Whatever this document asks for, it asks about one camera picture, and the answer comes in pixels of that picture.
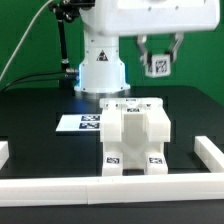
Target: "green background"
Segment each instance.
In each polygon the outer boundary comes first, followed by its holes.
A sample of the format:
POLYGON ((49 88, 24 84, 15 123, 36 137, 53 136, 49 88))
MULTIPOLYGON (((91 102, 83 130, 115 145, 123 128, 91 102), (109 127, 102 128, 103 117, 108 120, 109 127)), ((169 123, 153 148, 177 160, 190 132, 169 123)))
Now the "green background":
MULTIPOLYGON (((0 1, 0 71, 17 46, 31 19, 46 0, 0 1)), ((221 21, 215 31, 186 33, 166 78, 141 78, 134 37, 120 39, 120 57, 126 64, 127 81, 132 86, 185 85, 195 86, 224 105, 224 3, 221 1, 221 21)), ((66 24, 69 59, 78 68, 83 59, 82 22, 66 24)), ((149 36, 147 45, 153 53, 162 53, 170 44, 169 35, 149 36)), ((60 48, 57 23, 48 9, 33 26, 22 48, 11 64, 0 87, 25 74, 60 69, 60 48)), ((57 82, 26 84, 25 87, 55 87, 57 82)))

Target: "white plastic block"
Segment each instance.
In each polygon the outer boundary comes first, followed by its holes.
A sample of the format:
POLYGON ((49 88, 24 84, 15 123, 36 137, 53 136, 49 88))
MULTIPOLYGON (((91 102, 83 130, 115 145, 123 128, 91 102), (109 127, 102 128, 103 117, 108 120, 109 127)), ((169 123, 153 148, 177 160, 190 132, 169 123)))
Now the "white plastic block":
POLYGON ((171 73, 169 55, 153 55, 150 67, 146 66, 146 76, 157 78, 168 76, 171 73))
POLYGON ((162 153, 147 152, 146 157, 146 175, 168 174, 168 167, 165 157, 162 153))
POLYGON ((123 154, 119 152, 105 152, 102 176, 121 176, 123 173, 123 154))
POLYGON ((224 199, 224 173, 0 180, 0 207, 224 199))
POLYGON ((224 172, 224 154, 206 137, 195 137, 195 153, 212 173, 224 172))
POLYGON ((146 110, 146 132, 149 142, 170 142, 171 122, 162 107, 146 110))
POLYGON ((125 202, 224 199, 224 174, 124 177, 125 202))
POLYGON ((0 142, 0 169, 9 158, 8 142, 0 142))
POLYGON ((116 102, 110 102, 102 112, 100 125, 101 142, 121 142, 122 140, 121 111, 116 108, 116 102))
POLYGON ((82 178, 0 180, 0 206, 87 204, 86 184, 82 178))
POLYGON ((87 184, 88 204, 123 203, 122 177, 103 177, 87 184))

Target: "white 3d printed part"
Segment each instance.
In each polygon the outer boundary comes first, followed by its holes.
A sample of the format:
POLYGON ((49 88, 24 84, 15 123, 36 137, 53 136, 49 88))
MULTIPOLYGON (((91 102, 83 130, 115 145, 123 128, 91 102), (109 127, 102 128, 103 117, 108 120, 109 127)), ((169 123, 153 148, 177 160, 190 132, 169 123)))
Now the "white 3d printed part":
MULTIPOLYGON (((196 137, 195 151, 224 163, 206 137, 196 137)), ((224 199, 224 173, 0 180, 1 207, 206 199, 224 199)))
POLYGON ((9 158, 8 142, 0 142, 0 170, 9 158))

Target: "black table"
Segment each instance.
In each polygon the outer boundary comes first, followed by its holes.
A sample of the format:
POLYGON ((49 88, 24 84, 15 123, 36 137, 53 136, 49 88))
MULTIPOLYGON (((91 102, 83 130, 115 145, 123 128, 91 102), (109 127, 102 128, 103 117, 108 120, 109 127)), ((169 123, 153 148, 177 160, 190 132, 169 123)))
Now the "black table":
MULTIPOLYGON (((208 136, 224 150, 224 107, 193 87, 136 87, 129 97, 160 97, 171 123, 165 144, 169 173, 208 172, 194 138, 208 136)), ((98 99, 69 90, 22 89, 0 95, 0 140, 10 159, 0 179, 100 175, 99 133, 56 133, 63 114, 100 113, 98 99)), ((0 208, 1 223, 223 223, 223 200, 0 208)))

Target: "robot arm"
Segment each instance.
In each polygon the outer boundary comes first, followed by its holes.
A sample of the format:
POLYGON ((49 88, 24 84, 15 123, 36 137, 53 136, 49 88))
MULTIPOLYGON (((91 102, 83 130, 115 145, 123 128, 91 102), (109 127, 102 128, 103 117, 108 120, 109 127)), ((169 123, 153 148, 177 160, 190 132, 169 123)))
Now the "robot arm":
POLYGON ((119 36, 137 36, 146 76, 161 77, 170 75, 184 32, 213 30, 220 20, 219 0, 61 0, 60 7, 67 22, 77 15, 83 20, 85 59, 75 90, 90 93, 130 88, 119 36), (146 35, 165 33, 172 36, 168 51, 153 55, 144 45, 146 35))

